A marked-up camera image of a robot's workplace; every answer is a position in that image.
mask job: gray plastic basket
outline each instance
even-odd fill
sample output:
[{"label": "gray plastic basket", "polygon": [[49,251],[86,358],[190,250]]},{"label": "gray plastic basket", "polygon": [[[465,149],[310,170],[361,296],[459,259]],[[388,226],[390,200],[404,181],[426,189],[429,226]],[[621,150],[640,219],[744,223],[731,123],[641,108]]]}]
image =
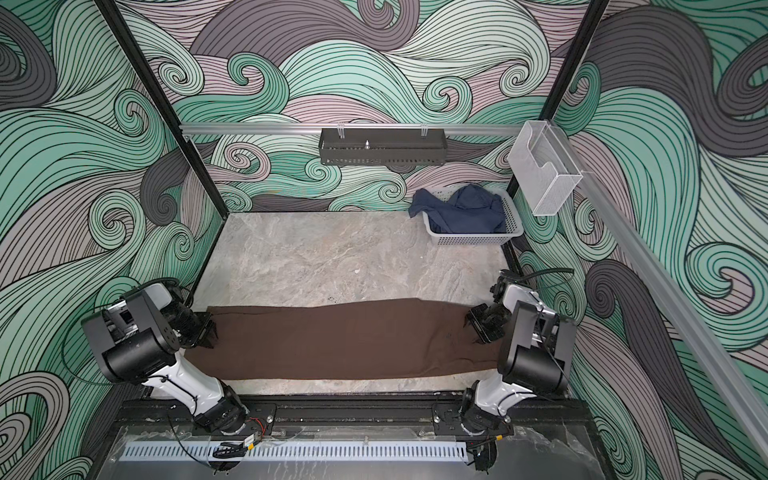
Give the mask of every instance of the gray plastic basket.
[{"label": "gray plastic basket", "polygon": [[[451,185],[439,189],[427,188],[429,192],[442,201],[448,199],[464,184]],[[514,237],[520,237],[523,234],[523,225],[520,221],[518,209],[507,194],[506,190],[501,188],[485,188],[492,194],[502,198],[504,204],[504,213],[506,215],[507,233],[435,233],[429,227],[429,216],[422,212],[424,224],[427,227],[427,233],[432,236],[432,241],[438,245],[501,245]]]}]

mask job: brown cloth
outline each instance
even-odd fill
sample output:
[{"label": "brown cloth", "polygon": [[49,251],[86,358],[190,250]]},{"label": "brown cloth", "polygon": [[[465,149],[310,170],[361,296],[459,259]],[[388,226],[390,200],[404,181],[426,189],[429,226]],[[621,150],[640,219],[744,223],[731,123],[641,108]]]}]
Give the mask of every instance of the brown cloth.
[{"label": "brown cloth", "polygon": [[241,379],[398,379],[496,367],[498,345],[474,343],[469,307],[419,299],[314,308],[214,306],[219,339],[186,358]]}]

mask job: marble surface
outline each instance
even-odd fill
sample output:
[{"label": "marble surface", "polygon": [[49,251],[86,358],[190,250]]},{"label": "marble surface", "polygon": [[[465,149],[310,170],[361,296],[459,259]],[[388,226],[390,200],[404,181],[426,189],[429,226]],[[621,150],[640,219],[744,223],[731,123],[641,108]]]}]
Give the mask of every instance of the marble surface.
[{"label": "marble surface", "polygon": [[[209,306],[322,306],[418,297],[489,303],[498,245],[436,246],[406,212],[232,214],[197,288]],[[464,389],[488,372],[414,379],[229,381],[251,394]]]}]

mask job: navy blue clothing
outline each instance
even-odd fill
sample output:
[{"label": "navy blue clothing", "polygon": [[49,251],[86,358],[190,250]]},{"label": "navy blue clothing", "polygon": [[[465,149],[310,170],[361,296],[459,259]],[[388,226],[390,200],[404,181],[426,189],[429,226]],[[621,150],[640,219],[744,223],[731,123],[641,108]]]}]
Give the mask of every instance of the navy blue clothing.
[{"label": "navy blue clothing", "polygon": [[506,233],[502,198],[479,185],[459,188],[447,201],[438,200],[427,190],[413,194],[408,214],[413,218],[426,212],[435,233]]}]

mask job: wave pattern wallpaper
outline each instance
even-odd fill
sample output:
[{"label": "wave pattern wallpaper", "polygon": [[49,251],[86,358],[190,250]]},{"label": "wave pattern wallpaper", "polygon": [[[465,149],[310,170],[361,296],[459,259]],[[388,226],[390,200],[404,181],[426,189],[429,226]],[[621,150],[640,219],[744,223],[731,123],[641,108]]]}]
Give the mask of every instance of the wave pattern wallpaper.
[{"label": "wave pattern wallpaper", "polygon": [[[608,12],[555,118],[765,400],[767,34],[764,0]],[[544,279],[542,294],[580,321],[571,388],[618,477],[768,478],[589,199],[577,190],[542,218],[516,203],[525,268],[577,270],[563,286]]]},{"label": "wave pattern wallpaper", "polygon": [[130,386],[73,323],[195,281],[221,218],[92,0],[0,5],[0,476],[83,478]]},{"label": "wave pattern wallpaper", "polygon": [[[617,8],[639,5],[623,0]],[[588,0],[118,0],[183,122],[520,124],[541,112]],[[201,135],[232,211],[404,210],[506,183],[511,138],[442,167],[328,167],[319,138]]]}]

